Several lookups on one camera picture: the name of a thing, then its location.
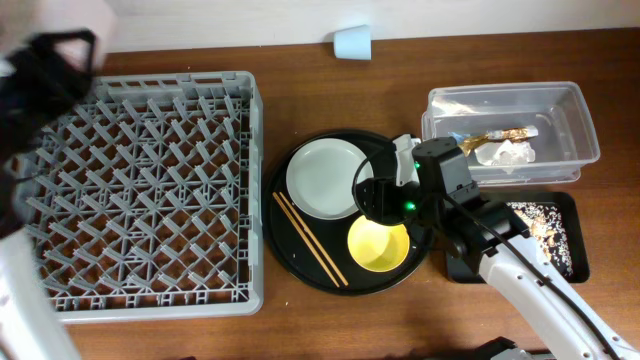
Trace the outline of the gold foil snack wrapper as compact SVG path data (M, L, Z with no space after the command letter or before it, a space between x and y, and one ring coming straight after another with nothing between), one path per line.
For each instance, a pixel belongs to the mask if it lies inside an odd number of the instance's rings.
M530 138L537 137L538 135L539 130L535 126L492 130L482 135L472 135L465 137L458 144L458 147L462 150L465 156L469 156L474 149L488 142L501 142L506 140L509 140L511 142L521 142Z

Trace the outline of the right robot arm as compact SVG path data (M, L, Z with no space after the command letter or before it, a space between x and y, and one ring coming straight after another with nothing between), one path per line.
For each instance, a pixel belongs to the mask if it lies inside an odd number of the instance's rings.
M638 358L548 261L514 210L483 196L453 138L398 139L390 148L394 176L352 180L367 219L442 236L446 251L507 299L555 358Z

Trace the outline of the blue plastic cup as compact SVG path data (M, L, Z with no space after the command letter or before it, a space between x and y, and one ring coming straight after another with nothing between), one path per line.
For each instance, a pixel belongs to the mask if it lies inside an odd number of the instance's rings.
M370 26L360 25L336 31L333 36L333 49L338 59L370 61L372 59Z

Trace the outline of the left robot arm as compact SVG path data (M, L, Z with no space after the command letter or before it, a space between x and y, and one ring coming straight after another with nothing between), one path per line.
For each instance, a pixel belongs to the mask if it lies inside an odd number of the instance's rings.
M96 36L88 29L40 33L5 57L1 78L1 162L89 93ZM13 204L20 180L1 171L1 354L9 359L78 359L39 279L33 240Z

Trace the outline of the grey round plate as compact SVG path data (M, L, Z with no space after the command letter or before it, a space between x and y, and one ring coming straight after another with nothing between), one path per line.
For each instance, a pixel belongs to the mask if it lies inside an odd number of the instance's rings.
M321 138L299 148L286 169L286 189L305 214L338 220L358 211L352 182L365 153L351 142Z

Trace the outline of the food scraps pile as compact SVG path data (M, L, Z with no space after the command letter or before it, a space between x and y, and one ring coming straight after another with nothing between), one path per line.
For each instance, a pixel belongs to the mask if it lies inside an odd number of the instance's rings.
M557 205L508 202L507 205L529 227L547 260L565 277L573 271L567 230Z

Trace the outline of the silver white wrapper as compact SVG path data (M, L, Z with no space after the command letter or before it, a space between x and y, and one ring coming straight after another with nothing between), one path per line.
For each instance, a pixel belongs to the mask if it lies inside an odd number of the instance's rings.
M532 163L535 150L527 141L488 142L474 150L476 159L484 166L517 166Z

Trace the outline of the yellow bowl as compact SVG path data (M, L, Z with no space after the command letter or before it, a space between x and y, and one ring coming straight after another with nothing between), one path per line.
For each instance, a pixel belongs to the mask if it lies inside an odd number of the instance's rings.
M376 273L398 268L407 258L411 247L404 225L381 225L365 216L360 216L351 225L347 246L351 257L360 267Z

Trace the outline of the pink plastic cup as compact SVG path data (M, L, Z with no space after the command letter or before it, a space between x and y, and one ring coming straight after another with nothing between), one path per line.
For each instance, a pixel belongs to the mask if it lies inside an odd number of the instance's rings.
M103 0L1 0L1 76L14 68L8 56L38 34L90 30L96 37L93 65L101 68L117 15Z

